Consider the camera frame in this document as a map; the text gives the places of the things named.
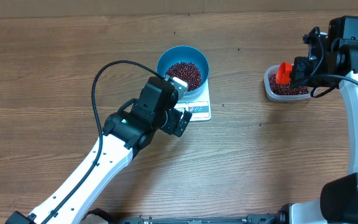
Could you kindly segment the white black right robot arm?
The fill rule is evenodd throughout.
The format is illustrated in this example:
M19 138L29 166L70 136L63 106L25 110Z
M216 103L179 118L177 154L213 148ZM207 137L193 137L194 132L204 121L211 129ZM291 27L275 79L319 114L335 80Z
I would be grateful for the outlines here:
M324 185L320 197L285 205L276 223L358 223L358 16L330 21L328 33L314 27L303 36L306 57L283 62L275 81L290 88L335 88L344 100L349 131L348 175Z

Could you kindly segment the red measuring scoop blue handle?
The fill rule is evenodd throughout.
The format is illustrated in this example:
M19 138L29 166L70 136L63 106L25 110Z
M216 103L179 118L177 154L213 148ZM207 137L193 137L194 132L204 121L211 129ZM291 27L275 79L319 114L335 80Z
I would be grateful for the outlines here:
M285 85L291 82L290 74L293 70L293 65L287 62L281 63L276 73L276 84Z

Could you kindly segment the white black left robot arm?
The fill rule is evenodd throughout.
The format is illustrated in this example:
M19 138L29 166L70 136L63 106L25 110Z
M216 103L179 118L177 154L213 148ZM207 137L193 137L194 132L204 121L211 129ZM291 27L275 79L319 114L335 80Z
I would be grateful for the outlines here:
M175 109L188 85L177 77L149 78L139 98L124 103L99 125L99 138L66 181L29 215L15 211L8 224L107 223L90 206L123 168L147 147L157 130L180 137L191 113Z

